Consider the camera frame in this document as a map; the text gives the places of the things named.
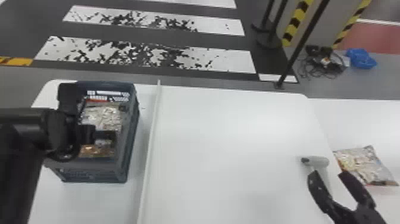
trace metal stand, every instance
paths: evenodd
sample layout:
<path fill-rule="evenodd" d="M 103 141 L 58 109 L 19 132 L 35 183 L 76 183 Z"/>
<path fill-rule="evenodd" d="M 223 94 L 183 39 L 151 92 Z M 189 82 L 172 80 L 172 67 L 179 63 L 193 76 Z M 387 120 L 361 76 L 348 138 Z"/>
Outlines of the metal stand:
<path fill-rule="evenodd" d="M 282 40 L 277 37 L 276 29 L 279 25 L 279 21 L 282 18 L 283 12 L 287 4 L 288 0 L 282 0 L 282 2 L 280 3 L 279 10 L 276 14 L 270 33 L 269 34 L 263 33 L 258 35 L 257 43 L 263 48 L 276 49 L 282 46 Z"/>
<path fill-rule="evenodd" d="M 275 3 L 275 0 L 270 0 L 262 19 L 257 19 L 251 24 L 251 27 L 256 32 L 268 33 L 269 31 L 271 31 L 272 24 L 270 23 L 269 18 L 270 18 L 271 10 L 272 10 L 274 3 Z"/>
<path fill-rule="evenodd" d="M 322 0 L 320 6 L 318 7 L 317 11 L 315 12 L 314 16 L 312 17 L 312 19 L 310 21 L 310 25 L 308 25 L 307 29 L 304 32 L 303 37 L 301 38 L 299 44 L 297 45 L 295 52 L 292 54 L 285 72 L 283 72 L 283 74 L 281 75 L 278 82 L 274 83 L 275 89 L 283 89 L 282 88 L 283 82 L 285 81 L 285 79 L 288 76 L 289 72 L 291 71 L 294 63 L 296 62 L 297 58 L 299 57 L 299 54 L 301 53 L 311 32 L 313 32 L 315 25 L 317 25 L 319 19 L 321 18 L 322 13 L 324 13 L 325 8 L 328 6 L 329 1 L 330 0 Z"/>

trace red floor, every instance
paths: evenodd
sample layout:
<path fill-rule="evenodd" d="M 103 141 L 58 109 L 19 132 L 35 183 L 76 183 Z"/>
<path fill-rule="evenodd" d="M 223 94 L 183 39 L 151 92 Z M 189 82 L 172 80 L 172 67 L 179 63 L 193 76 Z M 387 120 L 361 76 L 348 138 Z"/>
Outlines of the red floor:
<path fill-rule="evenodd" d="M 400 54 L 400 26 L 356 23 L 339 49 L 364 48 L 368 52 Z"/>

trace white floor stripe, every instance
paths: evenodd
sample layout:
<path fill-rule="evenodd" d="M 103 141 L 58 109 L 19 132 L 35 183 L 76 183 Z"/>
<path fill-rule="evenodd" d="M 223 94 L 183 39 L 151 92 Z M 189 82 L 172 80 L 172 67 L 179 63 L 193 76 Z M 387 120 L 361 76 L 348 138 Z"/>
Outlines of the white floor stripe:
<path fill-rule="evenodd" d="M 240 20 L 74 5 L 63 21 L 244 36 Z"/>
<path fill-rule="evenodd" d="M 276 82 L 281 77 L 280 74 L 258 74 L 261 81 Z M 295 76 L 287 76 L 285 79 L 287 83 L 298 83 Z"/>
<path fill-rule="evenodd" d="M 35 60 L 255 74 L 249 51 L 51 36 Z"/>
<path fill-rule="evenodd" d="M 399 22 L 394 21 L 384 21 L 384 20 L 368 20 L 366 18 L 359 18 L 357 20 L 359 23 L 373 23 L 373 24 L 380 24 L 380 25 L 387 25 L 387 26 L 400 26 Z"/>
<path fill-rule="evenodd" d="M 204 5 L 220 8 L 236 8 L 235 0 L 144 0 L 152 2 L 177 3 L 186 5 Z"/>

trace foil snack package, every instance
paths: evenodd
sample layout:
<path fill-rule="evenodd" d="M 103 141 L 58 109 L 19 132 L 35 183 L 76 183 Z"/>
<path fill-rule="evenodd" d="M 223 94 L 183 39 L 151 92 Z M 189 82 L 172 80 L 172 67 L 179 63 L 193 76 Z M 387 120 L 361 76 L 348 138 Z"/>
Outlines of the foil snack package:
<path fill-rule="evenodd" d="M 89 102 L 81 114 L 81 124 L 95 125 L 96 130 L 121 130 L 119 102 Z"/>
<path fill-rule="evenodd" d="M 364 185 L 399 186 L 371 145 L 333 153 L 340 168 L 353 174 Z"/>
<path fill-rule="evenodd" d="M 80 122 L 85 125 L 95 125 L 97 132 L 114 132 L 113 138 L 96 138 L 93 145 L 82 145 L 80 158 L 112 158 L 115 156 L 115 138 L 121 131 L 123 111 L 120 102 L 90 102 L 87 101 L 82 110 Z"/>

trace yellow and black tape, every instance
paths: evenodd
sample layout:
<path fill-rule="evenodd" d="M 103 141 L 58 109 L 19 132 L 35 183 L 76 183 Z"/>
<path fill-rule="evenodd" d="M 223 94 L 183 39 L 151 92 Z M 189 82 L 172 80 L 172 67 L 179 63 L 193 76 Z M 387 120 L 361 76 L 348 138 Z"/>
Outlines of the yellow and black tape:
<path fill-rule="evenodd" d="M 0 57 L 0 66 L 30 66 L 33 59 Z"/>
<path fill-rule="evenodd" d="M 297 5 L 295 13 L 290 20 L 289 25 L 286 28 L 285 34 L 282 38 L 283 46 L 290 46 L 292 43 L 292 39 L 295 37 L 297 30 L 301 22 L 304 20 L 307 10 L 310 8 L 310 5 L 314 2 L 314 0 L 301 0 Z"/>
<path fill-rule="evenodd" d="M 360 5 L 358 6 L 354 15 L 349 19 L 346 23 L 345 28 L 341 31 L 341 33 L 337 36 L 335 42 L 332 45 L 333 49 L 338 48 L 339 44 L 343 41 L 343 39 L 347 36 L 353 25 L 357 22 L 361 14 L 364 10 L 370 5 L 372 0 L 362 0 Z"/>

